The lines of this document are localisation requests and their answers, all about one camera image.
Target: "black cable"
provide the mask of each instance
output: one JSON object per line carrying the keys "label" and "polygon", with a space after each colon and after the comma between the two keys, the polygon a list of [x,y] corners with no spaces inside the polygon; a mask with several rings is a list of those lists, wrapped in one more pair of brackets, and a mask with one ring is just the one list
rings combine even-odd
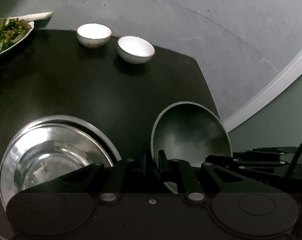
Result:
{"label": "black cable", "polygon": [[287,172],[285,173],[285,177],[286,178],[291,177],[291,175],[292,175],[292,173],[294,171],[294,168],[295,168],[295,166],[297,164],[297,161],[300,158],[301,153],[302,153],[302,143],[300,144],[300,146],[296,150],[296,152],[295,152],[295,154],[293,156],[292,162],[291,162],[289,168],[287,169]]}

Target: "dark metal bowl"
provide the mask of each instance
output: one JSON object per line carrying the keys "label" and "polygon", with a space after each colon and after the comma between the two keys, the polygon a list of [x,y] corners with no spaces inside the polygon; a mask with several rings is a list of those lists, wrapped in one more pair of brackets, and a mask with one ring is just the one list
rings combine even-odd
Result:
{"label": "dark metal bowl", "polygon": [[204,106],[178,102],[158,116],[151,135],[151,153],[158,165],[158,151],[168,159],[200,167],[208,155],[232,156],[230,138],[218,117]]}

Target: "circular pad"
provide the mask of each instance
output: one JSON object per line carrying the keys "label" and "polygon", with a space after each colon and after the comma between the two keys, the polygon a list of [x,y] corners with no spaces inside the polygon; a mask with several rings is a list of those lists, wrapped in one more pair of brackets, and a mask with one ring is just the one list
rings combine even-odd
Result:
{"label": "circular pad", "polygon": [[256,216],[270,214],[276,207],[273,199],[261,194],[249,194],[241,197],[238,206],[244,212]]}
{"label": "circular pad", "polygon": [[93,203],[86,193],[19,193],[6,212],[21,233],[55,236],[83,225],[93,213]]}
{"label": "circular pad", "polygon": [[218,193],[211,209],[225,227],[255,237],[287,232],[298,216],[298,206],[287,193]]}

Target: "plate of stir-fried vegetables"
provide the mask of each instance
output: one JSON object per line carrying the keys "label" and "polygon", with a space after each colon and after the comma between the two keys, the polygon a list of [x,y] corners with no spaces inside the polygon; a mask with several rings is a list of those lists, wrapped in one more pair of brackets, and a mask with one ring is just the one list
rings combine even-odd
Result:
{"label": "plate of stir-fried vegetables", "polygon": [[0,55],[15,47],[34,29],[34,22],[15,19],[0,20]]}

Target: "white baseboard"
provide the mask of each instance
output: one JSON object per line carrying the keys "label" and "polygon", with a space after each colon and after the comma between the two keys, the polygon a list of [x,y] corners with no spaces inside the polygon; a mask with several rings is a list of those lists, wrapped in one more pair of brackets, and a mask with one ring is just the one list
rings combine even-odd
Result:
{"label": "white baseboard", "polygon": [[257,95],[255,95],[233,115],[223,121],[226,131],[232,131],[234,128],[238,127],[260,111],[286,88],[288,88],[300,75],[302,75],[302,50]]}

